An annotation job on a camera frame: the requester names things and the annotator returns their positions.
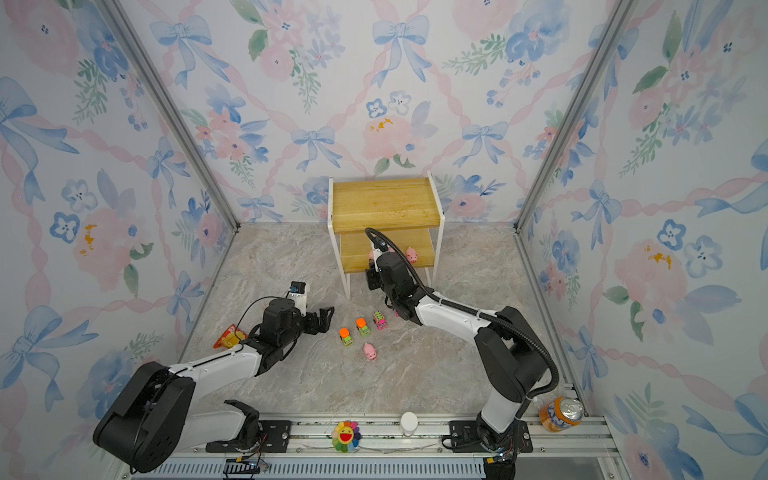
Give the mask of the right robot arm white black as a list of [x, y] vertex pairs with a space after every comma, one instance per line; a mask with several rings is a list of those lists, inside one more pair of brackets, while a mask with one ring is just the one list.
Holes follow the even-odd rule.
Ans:
[[550, 352], [520, 311], [505, 307], [488, 312], [449, 300], [425, 286], [397, 252], [375, 250], [366, 278], [371, 290], [385, 293], [388, 305], [401, 318], [476, 347], [491, 385], [476, 420], [479, 443], [489, 452], [516, 450], [528, 406], [560, 381]]

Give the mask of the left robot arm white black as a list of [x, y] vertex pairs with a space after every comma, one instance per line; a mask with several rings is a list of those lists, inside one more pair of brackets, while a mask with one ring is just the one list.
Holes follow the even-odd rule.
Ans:
[[334, 313], [333, 307], [308, 312], [294, 297], [274, 297], [261, 323], [233, 347], [187, 363], [142, 365], [101, 418], [93, 443], [139, 473], [203, 444], [255, 452], [268, 437], [257, 409], [239, 400], [228, 400], [217, 411], [195, 413], [193, 406], [225, 386], [266, 373], [301, 336], [327, 332]]

